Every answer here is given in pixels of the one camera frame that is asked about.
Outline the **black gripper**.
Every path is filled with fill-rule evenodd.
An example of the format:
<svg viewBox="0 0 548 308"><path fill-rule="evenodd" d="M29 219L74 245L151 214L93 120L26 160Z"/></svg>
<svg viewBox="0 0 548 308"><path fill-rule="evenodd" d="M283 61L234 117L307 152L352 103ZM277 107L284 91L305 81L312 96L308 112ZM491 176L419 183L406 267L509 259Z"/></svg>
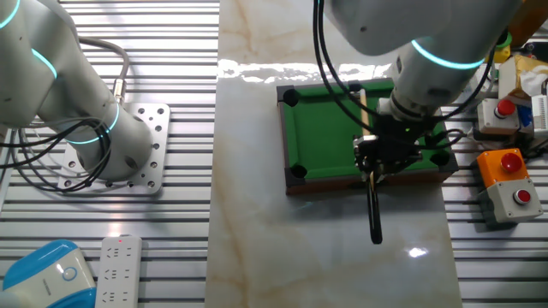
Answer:
<svg viewBox="0 0 548 308"><path fill-rule="evenodd" d="M420 159L420 149L415 142L425 132L422 123L381 115L375 120L375 131L378 140L374 142L372 135L353 140L354 164L363 180L369 177L378 180L385 171L402 171Z"/></svg>

